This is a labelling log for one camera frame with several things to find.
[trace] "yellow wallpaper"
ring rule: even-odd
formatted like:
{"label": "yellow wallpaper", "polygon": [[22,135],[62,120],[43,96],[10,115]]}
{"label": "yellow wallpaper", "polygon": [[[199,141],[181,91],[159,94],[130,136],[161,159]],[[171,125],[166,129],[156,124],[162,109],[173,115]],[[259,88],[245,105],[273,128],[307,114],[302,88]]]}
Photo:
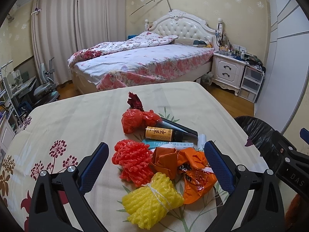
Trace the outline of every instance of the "yellow wallpaper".
{"label": "yellow wallpaper", "polygon": [[[12,55],[10,46],[9,22],[7,19],[5,19],[2,26],[0,27],[0,66],[3,66],[11,60]],[[5,71],[7,73],[13,71],[12,64],[9,64]]]}
{"label": "yellow wallpaper", "polygon": [[[153,22],[168,13],[166,0],[156,0],[129,16],[150,0],[126,0],[126,35],[144,31],[144,21]],[[218,18],[224,21],[224,31],[231,43],[247,48],[247,51],[265,59],[268,33],[268,0],[169,0],[172,9],[196,15],[217,27]]]}
{"label": "yellow wallpaper", "polygon": [[299,152],[309,155],[309,145],[299,137],[300,129],[309,130],[309,86],[307,86],[302,102],[288,126],[284,136],[297,148]]}
{"label": "yellow wallpaper", "polygon": [[9,24],[13,67],[33,56],[31,40],[32,6],[33,0],[18,8],[14,14],[15,19]]}

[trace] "bed frame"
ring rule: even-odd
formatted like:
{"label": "bed frame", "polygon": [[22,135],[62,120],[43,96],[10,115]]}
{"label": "bed frame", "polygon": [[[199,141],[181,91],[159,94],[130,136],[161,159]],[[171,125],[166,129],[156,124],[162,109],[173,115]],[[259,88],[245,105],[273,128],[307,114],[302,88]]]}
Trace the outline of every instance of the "bed frame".
{"label": "bed frame", "polygon": [[[219,47],[216,42],[216,30],[208,27],[207,22],[194,15],[188,14],[184,11],[174,9],[165,16],[153,22],[153,26],[149,32],[157,33],[161,36],[177,35],[179,38],[210,41],[215,50]],[[205,73],[211,71],[212,58],[199,68],[181,76],[172,79],[168,82],[180,81],[195,81]],[[72,71],[72,81],[76,90],[82,94],[97,92],[96,85],[88,81],[84,76]]]}

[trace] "tufted headboard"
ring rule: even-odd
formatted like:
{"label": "tufted headboard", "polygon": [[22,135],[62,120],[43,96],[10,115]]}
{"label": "tufted headboard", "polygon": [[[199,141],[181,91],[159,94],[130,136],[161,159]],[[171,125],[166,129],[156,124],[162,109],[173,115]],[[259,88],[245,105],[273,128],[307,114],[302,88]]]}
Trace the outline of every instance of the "tufted headboard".
{"label": "tufted headboard", "polygon": [[216,50],[219,49],[215,29],[208,27],[205,20],[178,9],[154,21],[149,31],[161,36],[177,35],[179,38],[209,40]]}

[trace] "yellow foam net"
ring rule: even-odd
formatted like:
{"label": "yellow foam net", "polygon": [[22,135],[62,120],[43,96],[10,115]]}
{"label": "yellow foam net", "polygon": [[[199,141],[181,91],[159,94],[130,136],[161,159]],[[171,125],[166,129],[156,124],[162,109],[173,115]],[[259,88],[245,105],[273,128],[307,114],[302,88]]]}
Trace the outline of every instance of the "yellow foam net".
{"label": "yellow foam net", "polygon": [[141,229],[151,229],[168,211],[180,207],[183,197],[175,190],[169,177],[158,172],[146,186],[125,195],[122,204],[130,214],[129,222]]}

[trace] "gray chair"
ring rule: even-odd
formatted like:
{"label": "gray chair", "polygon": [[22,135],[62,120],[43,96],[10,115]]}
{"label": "gray chair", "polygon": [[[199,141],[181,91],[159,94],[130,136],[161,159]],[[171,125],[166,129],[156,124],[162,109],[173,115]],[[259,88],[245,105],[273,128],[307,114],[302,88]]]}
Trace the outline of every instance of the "gray chair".
{"label": "gray chair", "polygon": [[49,61],[49,70],[47,72],[45,72],[44,63],[39,67],[39,76],[43,81],[43,84],[34,90],[33,95],[40,98],[35,103],[34,107],[54,102],[60,96],[59,92],[56,91],[57,86],[54,83],[53,73],[55,72],[55,69],[53,69],[53,59],[54,58]]}

